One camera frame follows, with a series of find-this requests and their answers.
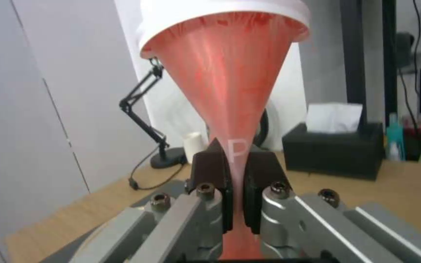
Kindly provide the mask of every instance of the lamp base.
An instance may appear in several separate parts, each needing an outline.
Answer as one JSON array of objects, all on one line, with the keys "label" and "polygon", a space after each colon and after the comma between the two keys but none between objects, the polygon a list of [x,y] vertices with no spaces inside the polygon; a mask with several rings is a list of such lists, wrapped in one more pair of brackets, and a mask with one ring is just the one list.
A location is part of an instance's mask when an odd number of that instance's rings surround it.
[{"label": "lamp base", "polygon": [[169,148],[165,150],[165,158],[162,158],[159,153],[152,156],[151,166],[155,169],[163,169],[186,161],[184,148]]}]

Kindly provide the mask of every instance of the toilet paper roll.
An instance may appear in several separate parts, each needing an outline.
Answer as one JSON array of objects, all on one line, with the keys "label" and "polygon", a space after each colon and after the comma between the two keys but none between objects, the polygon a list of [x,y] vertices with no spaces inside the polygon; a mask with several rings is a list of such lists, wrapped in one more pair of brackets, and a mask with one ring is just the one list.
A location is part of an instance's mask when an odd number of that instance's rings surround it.
[{"label": "toilet paper roll", "polygon": [[188,133],[183,139],[184,153],[189,164],[193,163],[193,156],[205,150],[201,133]]}]

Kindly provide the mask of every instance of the wooden desk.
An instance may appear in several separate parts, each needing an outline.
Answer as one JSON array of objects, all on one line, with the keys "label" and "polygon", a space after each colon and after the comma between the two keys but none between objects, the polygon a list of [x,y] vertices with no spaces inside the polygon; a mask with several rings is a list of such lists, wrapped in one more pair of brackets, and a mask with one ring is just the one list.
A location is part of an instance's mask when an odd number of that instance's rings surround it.
[{"label": "wooden desk", "polygon": [[[284,163],[282,153],[277,153],[277,158],[281,164]],[[141,186],[146,187],[162,182],[176,169],[154,170],[146,167],[138,170],[135,178]],[[176,179],[184,180],[190,172],[191,167],[187,166]],[[419,163],[391,163],[385,160],[375,182],[293,171],[285,173],[297,194],[317,193],[321,188],[332,188],[349,207],[378,202],[421,231]],[[149,193],[151,191],[132,190],[125,178],[75,201],[39,223],[8,236],[6,242],[11,261],[39,262]]]}]

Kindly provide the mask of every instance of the black desk lamp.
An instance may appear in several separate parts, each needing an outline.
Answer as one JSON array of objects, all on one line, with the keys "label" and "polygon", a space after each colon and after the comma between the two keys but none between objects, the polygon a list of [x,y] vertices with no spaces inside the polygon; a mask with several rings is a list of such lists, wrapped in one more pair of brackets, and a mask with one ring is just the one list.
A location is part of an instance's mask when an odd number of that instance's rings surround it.
[{"label": "black desk lamp", "polygon": [[[139,127],[144,130],[155,142],[159,144],[159,153],[152,156],[151,166],[152,168],[168,168],[185,161],[186,155],[183,148],[170,148],[170,145],[166,142],[167,137],[156,130],[154,127],[145,123],[138,115],[132,111],[134,104],[142,98],[160,79],[162,79],[162,73],[164,67],[159,63],[157,58],[149,60],[152,64],[152,69],[147,75],[134,87],[134,89],[120,101],[120,108],[126,113]],[[137,92],[139,88],[151,77],[155,79],[144,89],[143,92]]]}]

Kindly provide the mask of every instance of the black tissue box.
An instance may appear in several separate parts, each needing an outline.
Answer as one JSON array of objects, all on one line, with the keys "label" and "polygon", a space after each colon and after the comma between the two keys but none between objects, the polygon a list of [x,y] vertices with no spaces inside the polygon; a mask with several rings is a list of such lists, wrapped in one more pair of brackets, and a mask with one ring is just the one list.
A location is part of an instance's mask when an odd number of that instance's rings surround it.
[{"label": "black tissue box", "polygon": [[309,133],[300,123],[282,137],[285,166],[296,170],[375,180],[384,158],[383,125],[367,123],[356,133]]}]

